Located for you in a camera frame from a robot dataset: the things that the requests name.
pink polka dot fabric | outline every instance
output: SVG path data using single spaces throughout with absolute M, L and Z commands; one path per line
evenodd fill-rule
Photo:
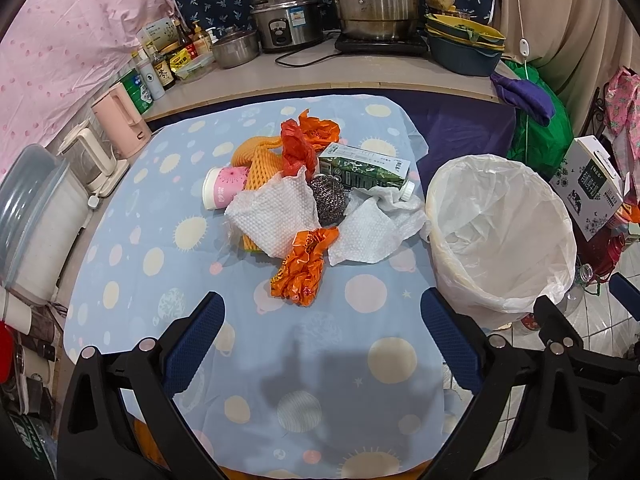
M 172 0 L 27 0 L 0 43 L 0 181 L 22 149 L 46 146 Z

white plastic bag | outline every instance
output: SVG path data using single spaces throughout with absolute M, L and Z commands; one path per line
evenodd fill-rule
M 450 160 L 426 199 L 438 290 L 495 329 L 539 296 L 558 304 L 574 282 L 576 246 L 560 198 L 533 170 L 495 155 Z

rice cooker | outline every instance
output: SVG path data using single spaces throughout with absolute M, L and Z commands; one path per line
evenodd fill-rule
M 318 0 L 251 0 L 265 52 L 294 50 L 322 41 Z

pink paper cup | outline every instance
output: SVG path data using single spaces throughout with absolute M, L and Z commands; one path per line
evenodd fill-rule
M 202 184 L 202 202 L 208 210 L 224 209 L 244 189 L 249 168 L 211 168 Z

purple cloth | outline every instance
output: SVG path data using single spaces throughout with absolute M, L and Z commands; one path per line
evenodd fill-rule
M 428 155 L 417 161 L 420 183 L 425 193 L 433 175 L 448 160 L 485 153 L 506 156 L 511 147 L 516 125 L 516 113 L 512 106 L 450 94 L 382 88 L 309 90 L 248 97 L 178 112 L 150 121 L 149 127 L 156 131 L 183 119 L 247 104 L 332 94 L 382 95 L 402 107 L 429 145 Z
M 491 74 L 491 81 L 505 103 L 519 108 L 540 126 L 549 126 L 556 107 L 542 88 L 526 79 L 509 79 L 495 72 Z

